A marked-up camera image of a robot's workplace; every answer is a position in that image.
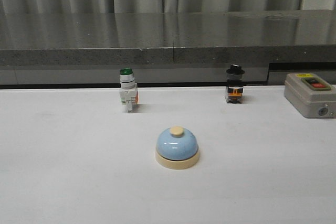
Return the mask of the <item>grey push button box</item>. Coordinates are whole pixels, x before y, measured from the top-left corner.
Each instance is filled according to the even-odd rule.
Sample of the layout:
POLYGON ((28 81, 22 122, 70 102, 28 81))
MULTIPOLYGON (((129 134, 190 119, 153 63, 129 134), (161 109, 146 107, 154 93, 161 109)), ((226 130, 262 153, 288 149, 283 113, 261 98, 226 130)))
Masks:
POLYGON ((335 87, 314 73, 289 73, 285 98, 306 118, 335 118, 335 87))

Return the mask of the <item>blue cream call bell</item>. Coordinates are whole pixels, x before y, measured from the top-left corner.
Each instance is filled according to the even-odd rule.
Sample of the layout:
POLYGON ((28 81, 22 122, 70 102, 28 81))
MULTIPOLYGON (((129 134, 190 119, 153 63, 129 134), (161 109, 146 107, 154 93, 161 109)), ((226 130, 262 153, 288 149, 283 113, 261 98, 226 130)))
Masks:
POLYGON ((181 126, 165 129, 157 138, 156 161, 169 169, 187 169, 200 158, 200 149, 195 135, 181 126))

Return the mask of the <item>grey stone counter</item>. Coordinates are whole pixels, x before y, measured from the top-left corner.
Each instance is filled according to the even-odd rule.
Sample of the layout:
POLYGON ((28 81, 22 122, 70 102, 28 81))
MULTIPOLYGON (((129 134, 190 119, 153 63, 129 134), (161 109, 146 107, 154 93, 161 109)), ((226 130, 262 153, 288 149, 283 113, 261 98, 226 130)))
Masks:
POLYGON ((2 88, 117 87, 127 67, 141 87, 223 86, 232 64, 247 85, 335 83, 335 12, 1 16, 2 88))

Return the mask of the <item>black rotary selector switch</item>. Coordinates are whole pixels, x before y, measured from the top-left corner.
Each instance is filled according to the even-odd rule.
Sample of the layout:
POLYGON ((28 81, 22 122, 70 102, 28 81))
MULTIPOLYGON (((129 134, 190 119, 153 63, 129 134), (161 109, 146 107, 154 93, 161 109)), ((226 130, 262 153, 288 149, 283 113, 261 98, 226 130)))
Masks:
POLYGON ((244 91, 242 82, 245 71, 240 65, 232 64, 227 73, 225 100, 227 103, 241 103, 244 91))

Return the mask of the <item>green push button switch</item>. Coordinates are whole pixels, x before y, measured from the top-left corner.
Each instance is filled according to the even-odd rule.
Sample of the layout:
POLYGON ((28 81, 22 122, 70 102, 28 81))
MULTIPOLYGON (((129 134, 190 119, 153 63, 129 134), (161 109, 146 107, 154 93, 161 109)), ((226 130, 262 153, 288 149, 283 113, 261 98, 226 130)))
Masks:
POLYGON ((138 104, 139 93, 138 84, 135 81, 132 68, 123 68, 119 72, 120 78, 120 100, 129 113, 133 111, 133 106, 138 104))

